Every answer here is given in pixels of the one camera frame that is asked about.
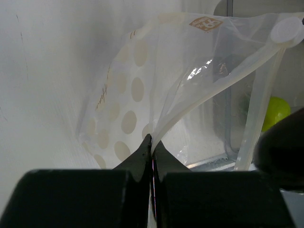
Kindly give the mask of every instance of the green ball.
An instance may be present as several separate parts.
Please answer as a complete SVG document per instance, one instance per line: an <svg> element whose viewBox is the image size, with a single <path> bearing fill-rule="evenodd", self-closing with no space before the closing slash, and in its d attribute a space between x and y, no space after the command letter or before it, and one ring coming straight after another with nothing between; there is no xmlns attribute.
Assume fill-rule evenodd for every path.
<svg viewBox="0 0 304 228"><path fill-rule="evenodd" d="M262 131L265 132L277 122L290 115L289 104L279 97L271 97L266 111Z"/></svg>

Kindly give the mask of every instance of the green apple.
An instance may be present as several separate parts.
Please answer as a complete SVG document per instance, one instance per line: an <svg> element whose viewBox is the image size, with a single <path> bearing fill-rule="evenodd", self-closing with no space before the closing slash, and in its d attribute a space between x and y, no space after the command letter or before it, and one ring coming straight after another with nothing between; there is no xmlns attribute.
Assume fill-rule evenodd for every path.
<svg viewBox="0 0 304 228"><path fill-rule="evenodd" d="M262 131L265 132L277 122L290 115L290 106L282 98L272 96L269 100Z"/></svg>

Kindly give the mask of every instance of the plastic bag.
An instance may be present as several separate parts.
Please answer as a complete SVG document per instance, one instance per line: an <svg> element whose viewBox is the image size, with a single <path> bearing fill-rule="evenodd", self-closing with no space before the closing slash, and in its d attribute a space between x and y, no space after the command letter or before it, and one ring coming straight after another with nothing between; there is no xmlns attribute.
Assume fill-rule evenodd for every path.
<svg viewBox="0 0 304 228"><path fill-rule="evenodd" d="M184 164L221 154L236 159L237 153L227 149L228 144L231 148L227 132L231 137L234 127L227 122L227 115L232 116L227 107L229 90L242 85L248 75L251 80L275 78L284 47L274 43L270 33L278 22L292 16L302 19L304 14L228 18L168 13L126 34L123 47L91 94L79 135L83 146L101 168L115 167L126 159L147 133L152 134L152 151L162 140ZM259 110L265 109L271 91L271 86L258 85L255 82L244 92L247 105L240 102L235 108L236 119L244 119L234 134L239 138L236 147L246 157L242 165L251 163L244 148L252 147L257 137L250 146L247 137L261 129L257 124L250 131L250 126L257 118L264 120ZM264 105L253 99L256 93L265 94L261 96ZM246 121L250 110L259 115L248 114L251 119Z"/></svg>

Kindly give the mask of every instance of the scratch mark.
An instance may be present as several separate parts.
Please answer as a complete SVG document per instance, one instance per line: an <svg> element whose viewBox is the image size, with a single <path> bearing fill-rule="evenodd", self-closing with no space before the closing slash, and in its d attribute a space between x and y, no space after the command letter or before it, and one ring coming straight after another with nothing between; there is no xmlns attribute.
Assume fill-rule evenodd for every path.
<svg viewBox="0 0 304 228"><path fill-rule="evenodd" d="M2 111L2 109L1 109L1 107L0 107L0 111L1 111L2 117L6 120L6 122L8 122L7 118L5 118L5 116L4 116L4 114L3 114L3 111Z"/></svg>
<svg viewBox="0 0 304 228"><path fill-rule="evenodd" d="M23 43L22 32L20 32L20 35L21 35L21 41L22 41L22 45L23 45L24 58L25 58L25 65L26 65L26 67L27 67L27 79L29 79L28 61L27 61L27 55L25 54L25 48L24 48L24 43Z"/></svg>

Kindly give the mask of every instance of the brown logo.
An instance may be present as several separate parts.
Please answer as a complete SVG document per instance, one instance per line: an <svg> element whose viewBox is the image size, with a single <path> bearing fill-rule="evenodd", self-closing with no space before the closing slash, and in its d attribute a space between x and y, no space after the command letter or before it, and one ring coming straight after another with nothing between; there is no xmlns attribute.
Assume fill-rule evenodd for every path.
<svg viewBox="0 0 304 228"><path fill-rule="evenodd" d="M205 32L208 32L212 29L217 28L220 26L223 22L220 20L216 20L213 18L209 17L202 17L202 18L197 18L194 21L192 21L189 25L199 28Z"/></svg>

